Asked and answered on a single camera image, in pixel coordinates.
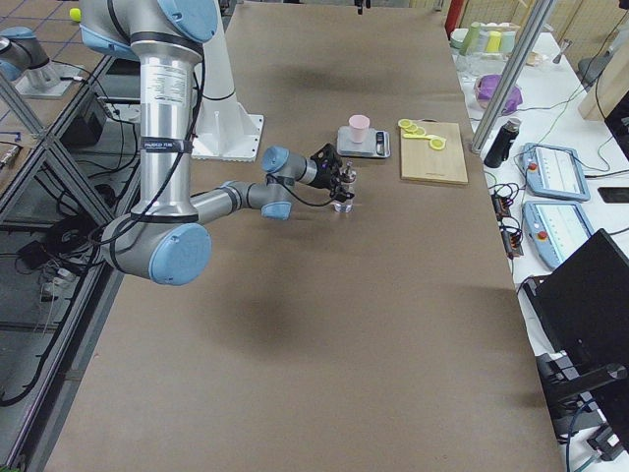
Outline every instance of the pink cup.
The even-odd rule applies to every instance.
[[[365,115],[350,116],[350,140],[352,143],[362,143],[367,137],[370,119]]]

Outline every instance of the red object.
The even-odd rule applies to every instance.
[[[445,19],[445,33],[448,35],[448,39],[454,29],[459,26],[459,20],[461,19],[461,12],[463,12],[465,1],[466,0],[452,0],[452,3],[450,3],[448,17]]]

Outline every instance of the yellow ball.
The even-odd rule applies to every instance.
[[[81,9],[80,8],[70,9],[70,20],[77,23],[81,22]]]

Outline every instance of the blue joint cap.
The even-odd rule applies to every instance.
[[[273,202],[272,204],[266,204],[261,209],[262,216],[265,218],[286,220],[291,215],[292,205],[293,204],[290,202]]]
[[[0,60],[0,72],[2,73],[4,77],[7,78],[8,81],[11,81],[11,82],[16,81],[22,74],[22,71],[18,69],[16,66],[11,64],[10,62],[1,61],[1,60]]]
[[[161,11],[181,34],[194,42],[207,42],[216,34],[218,16],[214,0],[157,0]]]
[[[288,160],[288,149],[282,146],[271,146],[264,152],[262,158],[262,170],[264,172],[277,172],[284,167]]]
[[[153,251],[148,275],[163,285],[184,285],[197,278],[212,252],[212,241],[200,224],[186,223],[169,232]]]
[[[83,43],[89,48],[107,56],[127,59],[129,61],[139,61],[138,56],[128,44],[116,41],[107,36],[89,29],[81,24],[81,36]]]
[[[0,31],[0,36],[7,39],[36,39],[35,33],[27,27],[6,28]]]

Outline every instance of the smartphone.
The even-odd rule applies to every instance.
[[[629,204],[629,187],[599,187],[606,204]]]

